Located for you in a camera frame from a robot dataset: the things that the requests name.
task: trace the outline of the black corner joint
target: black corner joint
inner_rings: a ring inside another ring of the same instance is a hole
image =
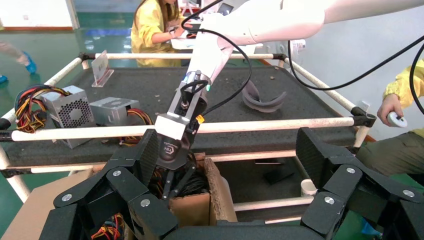
[[[18,175],[23,175],[23,174],[32,174],[31,169],[4,169],[4,170],[0,170],[1,175],[3,175],[3,177],[5,179],[10,179],[14,176],[18,176]]]
[[[362,108],[356,106],[350,113],[353,115],[354,126],[365,126],[371,128],[377,120],[377,117],[367,113]]]
[[[78,54],[78,58],[80,58],[82,61],[94,60],[94,59],[96,59],[96,54],[95,53],[80,52]]]
[[[287,58],[287,56],[285,54],[282,54],[282,53],[273,53],[272,54],[272,59],[284,61],[284,59],[286,59],[286,58]]]
[[[1,142],[14,142],[12,139],[12,131],[0,131],[0,143]]]
[[[11,122],[6,118],[0,118],[0,130],[7,130],[11,127]]]
[[[347,146],[346,149],[349,150],[350,153],[356,155],[356,154],[358,154],[359,149],[361,149],[361,148],[355,147],[355,146]]]

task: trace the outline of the remote control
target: remote control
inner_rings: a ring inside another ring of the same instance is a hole
[[[387,120],[392,127],[406,128],[408,126],[407,120],[404,117],[398,116],[394,111],[387,115]]]

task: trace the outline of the human hand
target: human hand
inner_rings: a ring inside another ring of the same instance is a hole
[[[399,97],[396,94],[390,94],[385,97],[383,103],[380,106],[380,109],[377,111],[377,116],[381,119],[381,121],[391,127],[389,121],[387,120],[387,116],[390,112],[395,112],[399,117],[404,116],[404,112],[402,111],[401,101],[399,101]]]
[[[193,25],[190,25],[190,24],[186,23],[186,24],[184,24],[184,27],[186,27],[186,28],[192,28]],[[184,28],[181,25],[179,25],[178,28],[175,30],[175,36],[177,38],[181,37],[181,35],[183,35],[184,31],[185,31]]]

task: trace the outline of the yellow jacket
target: yellow jacket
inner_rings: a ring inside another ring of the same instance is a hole
[[[152,36],[156,33],[168,31],[169,26],[178,25],[163,22],[161,6],[157,0],[146,0],[135,13],[135,22],[131,29],[131,51],[140,53],[176,53],[170,43],[152,43]],[[139,67],[179,67],[179,59],[137,59]]]
[[[384,98],[389,94],[396,94],[400,99],[402,108],[410,106],[414,102],[410,88],[410,72],[409,66],[402,73],[396,76],[396,81],[387,85],[384,92]],[[414,71],[413,85],[418,97],[424,96],[424,59],[418,61]],[[424,128],[415,129],[414,133],[424,138]]]

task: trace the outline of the white pipe frame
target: white pipe frame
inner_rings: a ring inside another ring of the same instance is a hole
[[[253,131],[276,131],[309,128],[351,127],[354,125],[352,117],[314,118],[296,120],[268,120],[268,121],[239,121],[216,122],[201,124],[198,134],[235,133]],[[100,139],[118,137],[143,136],[145,131],[153,129],[153,125],[138,126],[109,126],[109,127],[80,127],[80,128],[52,128],[40,129],[34,133],[14,130],[11,138],[14,142],[62,140],[62,139]]]
[[[45,85],[55,86],[60,80],[62,80],[66,75],[68,75],[73,69],[75,69],[82,62],[81,58],[77,57],[72,60],[68,65],[66,65],[62,70],[52,76]],[[10,123],[13,123],[16,120],[15,109],[10,109],[5,115],[1,117],[2,119],[7,119]],[[0,145],[0,170],[5,170],[10,165],[8,156],[5,153],[5,150]],[[10,186],[16,192],[20,200],[25,203],[28,196],[30,195],[30,190],[25,184],[22,176],[15,175],[9,178],[6,178]]]
[[[274,59],[274,54],[250,54],[248,55],[251,59]],[[191,59],[192,53],[107,53],[108,59]],[[230,59],[244,59],[242,54],[232,54]],[[66,65],[62,70],[52,76],[45,85],[55,86],[60,80],[62,80],[67,74],[69,74],[75,67],[82,64],[84,70],[89,69],[90,66],[87,60],[82,61],[81,58],[77,57]],[[321,80],[310,74],[308,71],[303,69],[301,66],[293,62],[293,67],[302,76],[307,78],[310,82],[320,88],[327,88],[328,86]],[[343,97],[338,92],[324,91],[327,95],[333,98],[337,103],[342,105],[349,112],[355,107],[355,105]],[[13,123],[16,120],[15,110],[12,108],[5,115],[3,119],[9,120]],[[269,130],[285,130],[285,129],[298,129],[301,127],[310,128],[324,128],[324,127],[344,127],[353,126],[354,121],[351,117],[337,117],[337,118],[318,118],[318,119],[299,119],[299,120],[274,120],[274,121],[252,121],[252,122],[225,122],[225,123],[205,123],[200,126],[199,133],[228,133],[228,132],[244,132],[244,131],[269,131]],[[141,136],[148,129],[148,126],[124,126],[124,127],[97,127],[97,128],[73,128],[73,129],[43,129],[36,133],[24,133],[14,131],[12,133],[12,139],[14,141],[37,141],[37,140],[54,140],[54,139],[81,139],[81,138],[110,138],[110,137],[121,137],[121,136]],[[369,127],[361,126],[356,134],[354,147],[359,147],[363,143]],[[277,152],[256,152],[256,153],[245,153],[245,154],[224,154],[209,156],[215,162],[223,161],[241,161],[249,159],[267,158],[268,156],[280,156],[280,157],[292,157],[295,156],[294,150],[288,151],[277,151]],[[9,158],[7,157],[3,147],[0,145],[0,170],[5,170],[10,165]],[[46,173],[46,172],[61,172],[61,171],[79,171],[84,169],[92,169],[96,165],[86,164],[82,166],[54,166],[54,167],[35,167],[31,171],[33,173]],[[12,186],[13,190],[19,196],[22,202],[25,202],[30,194],[30,191],[24,183],[20,175],[7,178],[7,181]],[[277,200],[281,201],[281,204],[296,203],[309,201],[309,198],[301,199],[300,201],[290,200]],[[273,206],[273,204],[262,204],[263,206]]]

